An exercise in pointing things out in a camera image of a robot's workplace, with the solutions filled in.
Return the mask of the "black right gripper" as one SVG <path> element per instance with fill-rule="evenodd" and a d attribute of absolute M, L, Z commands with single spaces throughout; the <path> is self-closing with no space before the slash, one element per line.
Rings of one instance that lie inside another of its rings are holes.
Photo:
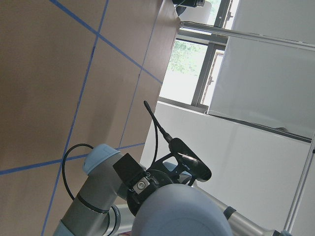
<path fill-rule="evenodd" d="M 174 184 L 187 184 L 192 176 L 184 168 L 166 161 L 170 155 L 145 169 L 130 154 L 125 154 L 113 168 L 127 187 L 126 201 L 129 210 L 136 215 L 146 199 L 159 188 Z"/>

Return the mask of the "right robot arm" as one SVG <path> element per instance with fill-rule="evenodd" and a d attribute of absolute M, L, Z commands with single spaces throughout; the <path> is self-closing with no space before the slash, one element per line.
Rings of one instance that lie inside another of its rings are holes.
<path fill-rule="evenodd" d="M 165 164 L 147 169 L 129 153 L 101 144 L 87 155 L 88 178 L 60 220 L 56 236 L 117 236 L 130 233 L 137 211 L 154 191 L 188 183 L 191 175 Z"/>

